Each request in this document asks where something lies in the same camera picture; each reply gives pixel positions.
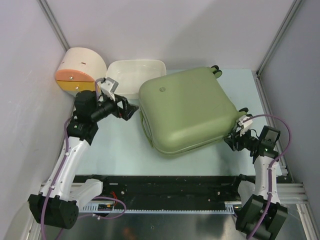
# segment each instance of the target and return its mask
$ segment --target metal panel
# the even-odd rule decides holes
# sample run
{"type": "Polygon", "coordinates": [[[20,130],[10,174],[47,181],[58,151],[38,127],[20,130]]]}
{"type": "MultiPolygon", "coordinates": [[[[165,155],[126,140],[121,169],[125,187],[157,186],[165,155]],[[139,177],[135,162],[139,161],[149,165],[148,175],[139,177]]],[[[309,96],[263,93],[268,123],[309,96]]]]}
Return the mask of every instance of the metal panel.
{"type": "MultiPolygon", "coordinates": [[[[277,240],[306,240],[295,205],[288,208],[288,218],[277,240]]],[[[245,240],[235,228],[236,218],[230,214],[125,214],[113,220],[80,219],[61,240],[245,240]]],[[[58,229],[47,227],[54,239],[58,229]]]]}
{"type": "Polygon", "coordinates": [[[51,11],[48,3],[46,0],[37,0],[40,8],[42,9],[46,19],[48,20],[49,24],[52,27],[52,30],[54,31],[54,34],[56,35],[57,39],[59,40],[61,46],[64,48],[65,51],[67,51],[70,46],[68,44],[68,41],[62,32],[53,12],[51,11]]]}
{"type": "Polygon", "coordinates": [[[294,0],[292,3],[290,10],[288,11],[287,15],[285,16],[281,27],[279,28],[278,32],[275,35],[274,40],[271,43],[271,46],[269,47],[268,51],[266,52],[266,55],[264,56],[260,66],[257,69],[258,76],[261,75],[263,70],[265,69],[266,64],[271,59],[273,53],[275,52],[277,46],[279,45],[281,39],[283,38],[284,34],[286,33],[288,27],[290,26],[291,22],[293,21],[294,17],[296,16],[297,12],[299,11],[302,3],[304,0],[294,0]]]}

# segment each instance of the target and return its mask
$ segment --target light blue table surface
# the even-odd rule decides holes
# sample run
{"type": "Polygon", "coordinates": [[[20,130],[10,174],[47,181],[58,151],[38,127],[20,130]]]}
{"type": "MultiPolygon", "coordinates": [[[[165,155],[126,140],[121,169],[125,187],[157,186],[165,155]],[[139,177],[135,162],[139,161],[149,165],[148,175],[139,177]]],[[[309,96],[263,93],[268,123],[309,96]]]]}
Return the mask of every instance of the light blue table surface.
{"type": "MultiPolygon", "coordinates": [[[[178,70],[168,70],[167,74],[178,70]]],[[[237,109],[249,108],[252,115],[263,108],[249,69],[224,69],[218,79],[237,109]]],[[[138,100],[131,100],[138,105],[138,100]]],[[[260,134],[264,117],[254,120],[253,129],[260,134]]],[[[129,121],[109,116],[98,123],[99,130],[89,150],[83,155],[77,175],[121,176],[237,176],[255,175],[248,150],[233,152],[224,143],[210,144],[173,159],[166,159],[151,148],[141,127],[139,113],[129,121]]]]}

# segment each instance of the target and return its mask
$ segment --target metal floor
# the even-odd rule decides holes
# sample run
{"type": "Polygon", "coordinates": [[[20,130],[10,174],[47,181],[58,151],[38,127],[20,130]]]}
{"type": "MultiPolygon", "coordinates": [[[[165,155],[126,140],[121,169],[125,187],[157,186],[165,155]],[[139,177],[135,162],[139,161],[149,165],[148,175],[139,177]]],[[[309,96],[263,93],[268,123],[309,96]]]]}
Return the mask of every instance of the metal floor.
{"type": "MultiPolygon", "coordinates": [[[[276,240],[306,240],[295,204],[288,205],[288,218],[276,240]]],[[[113,220],[82,218],[61,240],[245,240],[230,214],[125,214],[113,220]]],[[[58,229],[47,227],[47,239],[58,229]]]]}

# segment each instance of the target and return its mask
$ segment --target suitcase wheel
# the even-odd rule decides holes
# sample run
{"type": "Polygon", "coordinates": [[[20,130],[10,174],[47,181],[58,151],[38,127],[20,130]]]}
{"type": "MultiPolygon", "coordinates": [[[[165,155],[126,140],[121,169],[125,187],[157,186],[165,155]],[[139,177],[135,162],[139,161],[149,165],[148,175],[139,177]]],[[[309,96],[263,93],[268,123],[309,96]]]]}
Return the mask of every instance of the suitcase wheel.
{"type": "Polygon", "coordinates": [[[213,71],[217,71],[219,70],[219,66],[218,65],[213,65],[212,67],[210,67],[213,71]]]}
{"type": "Polygon", "coordinates": [[[221,70],[216,70],[213,72],[214,76],[216,79],[220,78],[222,75],[222,71],[221,70]]]}

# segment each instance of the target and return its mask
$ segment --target white plastic tray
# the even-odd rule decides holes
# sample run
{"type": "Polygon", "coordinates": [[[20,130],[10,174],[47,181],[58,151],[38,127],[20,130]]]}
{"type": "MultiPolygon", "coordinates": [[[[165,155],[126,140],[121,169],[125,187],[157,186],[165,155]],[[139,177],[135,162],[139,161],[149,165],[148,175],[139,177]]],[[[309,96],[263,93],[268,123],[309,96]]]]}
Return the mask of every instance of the white plastic tray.
{"type": "Polygon", "coordinates": [[[139,89],[145,81],[166,74],[166,65],[160,60],[120,60],[110,64],[106,77],[119,83],[115,94],[130,100],[138,98],[139,89]]]}
{"type": "MultiPolygon", "coordinates": [[[[252,115],[263,114],[256,84],[249,69],[224,69],[218,79],[237,109],[249,108],[252,115]]],[[[168,74],[177,70],[168,70],[168,74]]],[[[258,134],[266,119],[254,120],[258,134]]],[[[254,176],[253,159],[248,150],[233,152],[220,142],[196,149],[174,159],[165,159],[150,147],[141,127],[139,112],[129,121],[109,116],[98,123],[91,147],[83,155],[77,175],[120,176],[254,176]]]]}

